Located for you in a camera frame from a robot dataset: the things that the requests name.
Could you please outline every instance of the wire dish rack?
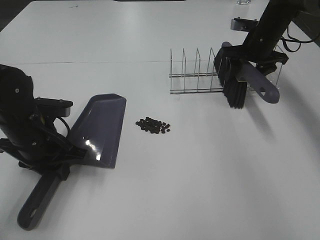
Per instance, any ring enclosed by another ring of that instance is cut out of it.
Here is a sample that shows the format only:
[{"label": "wire dish rack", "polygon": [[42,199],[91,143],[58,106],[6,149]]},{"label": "wire dish rack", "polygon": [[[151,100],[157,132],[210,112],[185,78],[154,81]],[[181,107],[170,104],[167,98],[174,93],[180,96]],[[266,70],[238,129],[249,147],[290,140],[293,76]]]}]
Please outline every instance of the wire dish rack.
[{"label": "wire dish rack", "polygon": [[[276,46],[275,50],[283,53],[279,46]],[[215,69],[215,57],[216,55],[211,47],[208,61],[202,61],[197,48],[195,60],[187,60],[186,51],[183,48],[182,60],[173,61],[173,51],[170,49],[170,94],[221,93],[224,88],[220,85],[218,78],[219,69]],[[283,65],[281,63],[276,65],[277,70],[267,75],[266,78],[279,89],[279,79]],[[247,90],[253,91],[249,84]]]}]

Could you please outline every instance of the black cable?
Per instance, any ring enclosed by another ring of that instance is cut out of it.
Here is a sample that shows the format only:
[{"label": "black cable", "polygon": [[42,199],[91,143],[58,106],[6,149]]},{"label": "black cable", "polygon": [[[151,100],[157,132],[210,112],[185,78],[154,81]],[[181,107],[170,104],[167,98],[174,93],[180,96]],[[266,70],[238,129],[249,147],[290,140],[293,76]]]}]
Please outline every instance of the black cable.
[{"label": "black cable", "polygon": [[[289,27],[286,29],[286,33],[287,33],[288,37],[289,37],[291,40],[299,41],[298,39],[290,36],[290,34],[289,34]],[[291,50],[291,49],[288,47],[285,38],[282,37],[281,40],[282,40],[282,44],[283,44],[283,47],[285,48],[285,50],[287,50],[287,51],[290,52],[290,53],[295,53],[295,52],[297,52],[297,51],[301,48],[301,43],[299,42],[298,48],[297,48],[296,50]]]},{"label": "black cable", "polygon": [[69,133],[70,133],[70,127],[69,127],[68,123],[60,116],[58,116],[57,119],[59,119],[65,125],[66,131],[67,131],[66,137],[68,137]]},{"label": "black cable", "polygon": [[284,37],[281,38],[281,40],[283,41],[286,41],[286,42],[291,42],[291,43],[299,43],[299,44],[310,44],[310,43],[313,43],[315,40],[317,40],[319,37],[320,37],[320,32],[318,33],[317,36],[315,36],[315,38],[309,40],[309,41],[300,41],[294,37],[291,37],[289,35],[289,27],[287,28],[287,33],[288,33],[288,37],[291,38],[291,39],[286,39]]}]

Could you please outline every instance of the floor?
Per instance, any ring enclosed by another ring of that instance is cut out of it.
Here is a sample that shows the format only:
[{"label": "floor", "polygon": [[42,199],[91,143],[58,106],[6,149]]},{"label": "floor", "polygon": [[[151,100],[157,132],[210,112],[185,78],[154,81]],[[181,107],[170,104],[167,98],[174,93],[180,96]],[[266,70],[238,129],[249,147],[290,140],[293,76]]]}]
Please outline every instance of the floor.
[{"label": "floor", "polygon": [[[30,2],[32,2],[32,0],[0,0],[0,31],[4,29],[5,26],[8,25],[8,23],[10,23],[10,21],[14,19]],[[299,28],[302,29],[311,39],[320,31],[320,17],[314,17],[302,13],[294,19],[294,23],[297,24]],[[315,42],[320,47],[320,38]]]}]

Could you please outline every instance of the brush handle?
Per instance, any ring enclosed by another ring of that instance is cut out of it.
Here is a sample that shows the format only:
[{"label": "brush handle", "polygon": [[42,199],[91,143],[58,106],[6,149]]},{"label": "brush handle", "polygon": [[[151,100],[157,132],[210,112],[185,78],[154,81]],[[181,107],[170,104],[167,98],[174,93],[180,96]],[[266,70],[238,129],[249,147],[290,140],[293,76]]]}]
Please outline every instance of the brush handle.
[{"label": "brush handle", "polygon": [[250,62],[239,60],[240,69],[235,75],[239,82],[248,82],[258,95],[268,103],[276,104],[279,102],[280,93],[261,72],[259,72]]}]

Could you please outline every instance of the white table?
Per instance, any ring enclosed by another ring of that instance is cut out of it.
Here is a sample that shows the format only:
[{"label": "white table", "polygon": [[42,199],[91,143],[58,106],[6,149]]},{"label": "white table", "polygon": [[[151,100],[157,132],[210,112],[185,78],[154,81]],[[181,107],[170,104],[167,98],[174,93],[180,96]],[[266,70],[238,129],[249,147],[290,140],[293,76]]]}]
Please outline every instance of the white table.
[{"label": "white table", "polygon": [[[1,240],[319,238],[315,44],[289,54],[278,104],[249,96],[234,110],[219,93],[169,95],[170,48],[180,58],[182,47],[193,56],[239,44],[246,34],[230,19],[259,18],[267,1],[233,3],[36,1],[0,33],[0,62],[32,76],[34,96],[73,101],[71,126],[93,95],[127,99],[116,168],[73,166],[32,231],[16,218],[39,176],[0,156]],[[172,131],[141,131],[146,116]]]}]

